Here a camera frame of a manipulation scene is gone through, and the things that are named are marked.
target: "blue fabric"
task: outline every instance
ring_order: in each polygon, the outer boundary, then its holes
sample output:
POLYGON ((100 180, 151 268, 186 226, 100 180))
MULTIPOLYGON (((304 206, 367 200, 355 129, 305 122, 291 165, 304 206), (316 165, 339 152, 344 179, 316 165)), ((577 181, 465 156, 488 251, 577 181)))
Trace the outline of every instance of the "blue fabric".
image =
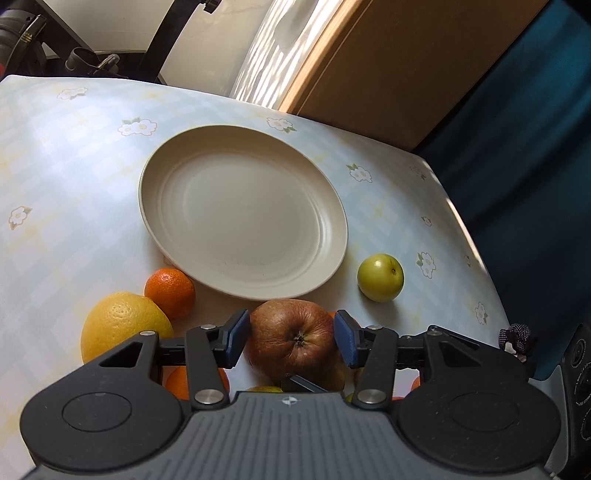
POLYGON ((415 152, 464 219, 550 374, 591 313, 591 27, 552 0, 415 152))

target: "blue gripper pad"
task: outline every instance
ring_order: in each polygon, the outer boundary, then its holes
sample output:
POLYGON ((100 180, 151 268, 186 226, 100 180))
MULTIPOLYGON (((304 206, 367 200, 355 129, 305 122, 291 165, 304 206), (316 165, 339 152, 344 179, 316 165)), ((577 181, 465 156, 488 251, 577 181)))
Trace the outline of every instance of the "blue gripper pad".
POLYGON ((226 347, 226 368, 233 368, 236 366, 246 341, 251 334, 251 316, 248 310, 237 312, 235 315, 240 315, 240 318, 234 326, 228 331, 228 343, 226 347))
POLYGON ((335 334, 336 345, 339 347, 340 354, 343 356, 343 360, 345 360, 347 367, 358 367, 359 355, 357 353, 357 345, 355 341, 357 335, 355 330, 353 330, 345 318, 343 318, 341 310, 335 314, 333 331, 335 334))

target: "metal rivet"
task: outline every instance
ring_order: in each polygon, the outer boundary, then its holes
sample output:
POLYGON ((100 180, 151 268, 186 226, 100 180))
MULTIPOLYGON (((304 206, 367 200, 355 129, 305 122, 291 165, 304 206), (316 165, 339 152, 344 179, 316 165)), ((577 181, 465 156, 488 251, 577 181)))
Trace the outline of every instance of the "metal rivet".
POLYGON ((386 400, 386 394, 381 390, 376 390, 374 388, 368 388, 367 390, 362 390, 357 394, 357 398, 359 401, 368 404, 375 404, 381 403, 386 400))
POLYGON ((213 405, 214 403, 220 403, 223 400, 223 396, 223 393, 219 390, 207 388, 195 393, 195 400, 204 405, 213 405))

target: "tablecloth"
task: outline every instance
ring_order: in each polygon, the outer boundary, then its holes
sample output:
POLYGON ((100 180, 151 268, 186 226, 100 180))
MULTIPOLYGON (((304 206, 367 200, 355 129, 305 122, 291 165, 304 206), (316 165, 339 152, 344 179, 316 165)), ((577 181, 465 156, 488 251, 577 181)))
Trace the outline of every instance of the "tablecloth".
MULTIPOLYGON (((419 157, 355 134, 201 92, 119 79, 8 77, 0 83, 0 478, 32 466, 18 430, 37 391, 78 367, 82 325, 115 291, 143 292, 165 265, 139 213, 150 154, 184 130, 242 125, 306 155, 334 185, 349 222, 343 265, 304 298, 400 335, 430 324, 496 345, 507 320, 478 252, 441 184, 419 157), (386 252, 402 293, 374 303, 356 271, 386 252)), ((257 304, 196 285, 181 335, 257 304)), ((232 391, 257 384, 246 361, 232 391)))

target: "white flower print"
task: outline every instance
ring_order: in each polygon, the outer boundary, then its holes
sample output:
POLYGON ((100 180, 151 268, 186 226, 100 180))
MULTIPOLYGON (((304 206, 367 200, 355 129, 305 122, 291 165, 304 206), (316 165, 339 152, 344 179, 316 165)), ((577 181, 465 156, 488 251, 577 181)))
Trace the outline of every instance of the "white flower print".
POLYGON ((421 171, 420 168, 418 167, 409 167, 410 171, 413 172, 417 177, 419 177, 422 180, 425 180, 427 177, 424 175, 424 173, 421 171))
POLYGON ((10 217, 8 217, 8 225, 10 225, 10 230, 14 230, 17 226, 22 225, 22 223, 29 216, 29 213, 31 213, 31 210, 32 208, 20 206, 10 212, 10 217))
POLYGON ((369 173, 365 168, 359 167, 357 164, 353 163, 352 165, 347 165, 349 169, 349 175, 351 175, 357 181, 368 181, 372 183, 371 173, 369 173))
POLYGON ((288 122, 284 118, 267 118, 267 123, 269 124, 269 127, 279 130, 279 132, 285 132, 286 134, 289 132, 297 132, 294 128, 294 124, 288 122))
POLYGON ((144 135, 149 137, 158 128, 158 124, 147 118, 135 117, 131 120, 123 120, 118 132, 127 137, 129 135, 144 135))
POLYGON ((62 90, 57 97, 60 100, 72 100, 80 95, 85 95, 88 92, 88 88, 86 87, 78 87, 78 88, 67 88, 62 90))
POLYGON ((417 265, 421 267, 423 275, 427 278, 433 278, 433 271, 437 269, 433 257, 427 252, 420 252, 417 255, 417 265))
POLYGON ((476 320, 478 320, 478 323, 480 323, 481 325, 486 325, 486 319, 488 318, 488 314, 484 309, 484 305, 481 301, 478 302, 478 307, 476 307, 474 311, 476 312, 476 320))

